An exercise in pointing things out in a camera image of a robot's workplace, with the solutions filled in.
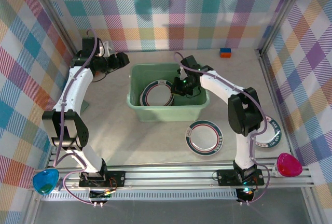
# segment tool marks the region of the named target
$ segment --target white plate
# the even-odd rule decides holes
[[[268,128],[262,135],[256,136],[256,145],[263,148],[272,148],[276,146],[281,140],[281,128],[278,123],[269,116],[266,116],[268,121]],[[264,123],[260,125],[258,132],[264,128]]]
[[[223,134],[218,126],[207,120],[191,124],[186,131],[186,142],[196,154],[210,156],[223,145]]]
[[[172,84],[167,80],[151,82],[142,92],[140,103],[142,106],[169,106],[173,103],[171,94]]]

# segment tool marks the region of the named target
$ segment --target white floor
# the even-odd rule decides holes
[[[184,56],[194,55],[200,64],[211,66],[238,86],[256,89],[265,114],[280,123],[253,49],[233,49],[230,59],[220,58],[218,50],[187,50],[181,53]],[[89,129],[89,144],[107,165],[208,163],[234,159],[236,140],[228,124],[227,105],[212,93],[210,105],[199,119],[218,125],[222,130],[224,143],[218,153],[208,157],[193,153],[186,144],[185,131],[191,122],[142,123],[127,106],[130,67],[138,63],[173,62],[173,54],[174,51],[128,53],[129,65],[89,86],[85,100],[90,106],[81,117]],[[255,154],[257,158],[271,158],[282,152],[289,153],[284,133],[276,147],[256,147]],[[59,167],[75,165],[75,161],[68,158]]]

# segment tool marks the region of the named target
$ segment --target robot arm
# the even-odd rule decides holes
[[[64,106],[64,135],[61,149],[67,153],[75,153],[72,157],[85,168],[85,172],[82,173],[86,180],[94,181],[106,181],[105,171],[107,170],[106,164],[102,158],[96,155],[94,150],[88,145],[89,131],[80,117],[81,105],[89,84],[92,82],[97,72],[105,75],[126,66],[129,63],[128,56],[124,53],[112,54],[108,57],[104,57],[104,54],[109,54],[108,51],[102,50],[99,46],[99,39],[96,52],[90,61],[73,81],[70,86]],[[69,71],[69,78],[65,89],[70,85],[70,81],[76,74],[76,72],[86,62],[91,52],[93,51],[94,39],[86,37],[82,39],[83,49],[76,54],[71,62],[71,68]],[[63,104],[64,92],[60,96],[59,101],[56,103],[52,111],[45,111],[42,119],[44,127],[47,131],[51,145],[58,147],[60,143],[60,114]]]
[[[221,77],[216,71],[209,71],[209,73],[216,77]],[[228,99],[232,95],[238,94],[238,92],[235,91],[234,88],[239,88],[241,90],[244,90],[244,88],[238,87],[231,82],[229,82],[229,83],[231,85],[233,85],[233,88],[230,88],[228,85],[225,85],[221,81],[219,81],[211,76],[202,75],[200,77],[201,87],[213,92],[220,99],[222,99],[226,104],[228,103]],[[254,166],[254,162],[250,158],[250,136],[251,136],[251,133],[249,133],[247,136],[236,133],[237,154],[235,156],[235,163],[242,170],[249,169],[252,166]]]
[[[240,182],[247,180],[256,171],[256,165],[250,156],[251,135],[260,128],[263,118],[255,104],[235,89],[245,91],[259,103],[256,91],[253,88],[244,89],[236,86],[209,66],[200,66],[192,55],[182,59],[181,63],[187,68],[208,72],[212,76],[181,68],[178,71],[180,77],[174,79],[172,93],[181,96],[192,95],[194,87],[201,86],[216,94],[228,105],[228,121],[236,133],[237,142],[234,170]]]

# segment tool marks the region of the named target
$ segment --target plaid fabric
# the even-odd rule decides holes
[[[332,223],[332,0],[297,0],[268,57],[296,154]]]
[[[0,223],[17,223],[71,59],[38,0],[0,0]]]
[[[257,48],[285,0],[52,0],[77,49],[87,28],[117,51]]]

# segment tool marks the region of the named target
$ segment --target plastic bin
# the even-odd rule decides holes
[[[210,95],[204,88],[201,93],[191,99],[185,96],[174,97],[172,106],[141,106],[140,95],[145,87],[154,80],[164,79],[173,83],[178,76],[177,63],[138,64],[131,68],[131,79],[127,104],[134,109],[141,122],[158,121],[195,121],[202,109],[210,103]]]

